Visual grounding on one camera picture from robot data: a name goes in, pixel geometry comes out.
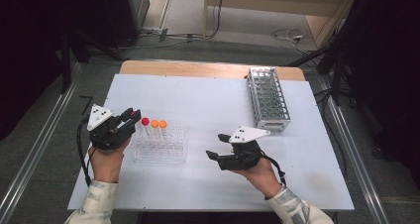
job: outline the metal frame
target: metal frame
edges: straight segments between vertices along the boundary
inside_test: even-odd
[[[66,92],[58,98],[58,101],[44,125],[44,128],[38,135],[31,151],[28,153],[24,163],[6,190],[6,195],[0,205],[0,224],[8,223],[10,217],[12,216],[19,199],[24,193],[31,176],[49,143],[50,137],[52,136],[53,131],[58,124],[58,121],[60,120],[75,87],[77,86],[80,73],[81,65],[80,63],[77,63],[72,71],[72,77],[74,78],[73,82],[69,85]]]
[[[323,89],[330,88],[328,79],[325,76],[320,76],[320,83]],[[362,192],[364,193],[365,199],[367,201],[367,206],[370,210],[370,214],[373,218],[374,223],[377,224],[388,224],[389,219],[383,209],[380,198],[376,192],[376,189],[373,185],[373,182],[368,173],[368,169],[365,166],[364,161],[362,160],[361,155],[359,154],[358,148],[356,147],[353,136],[347,126],[346,120],[343,116],[341,107],[337,107],[334,104],[334,101],[329,99],[329,106],[333,114],[334,120],[339,129],[341,138],[344,143],[344,147],[348,153],[350,162],[353,165],[355,170],[356,177],[361,186]]]

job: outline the white tabletop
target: white tabletop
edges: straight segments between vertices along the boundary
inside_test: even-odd
[[[353,210],[327,131],[308,82],[282,81],[291,118],[280,135],[257,139],[286,172],[287,186],[324,210]],[[134,163],[125,151],[116,209],[150,211],[268,211],[263,195],[243,177],[210,161],[206,150],[231,154],[218,134],[232,135],[239,125],[253,126],[244,79],[117,74],[106,108],[120,114],[129,107],[142,115],[183,125],[185,163]],[[68,209],[80,208],[87,186],[79,174]]]

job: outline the red cap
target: red cap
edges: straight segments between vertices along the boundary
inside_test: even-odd
[[[148,126],[149,125],[149,118],[147,118],[147,117],[142,118],[142,124],[143,124],[143,126]]]

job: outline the person's left hand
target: person's left hand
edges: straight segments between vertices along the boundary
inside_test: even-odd
[[[121,145],[120,148],[111,151],[102,151],[91,147],[89,156],[92,163],[94,179],[97,181],[117,183],[121,165],[123,164],[124,150],[130,144],[131,137]]]

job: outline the patterned sleeve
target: patterned sleeve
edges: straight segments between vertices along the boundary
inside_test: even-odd
[[[82,207],[74,211],[64,224],[110,224],[118,185],[92,179]]]
[[[316,206],[300,199],[285,185],[278,194],[266,201],[284,224],[333,223],[331,218]]]

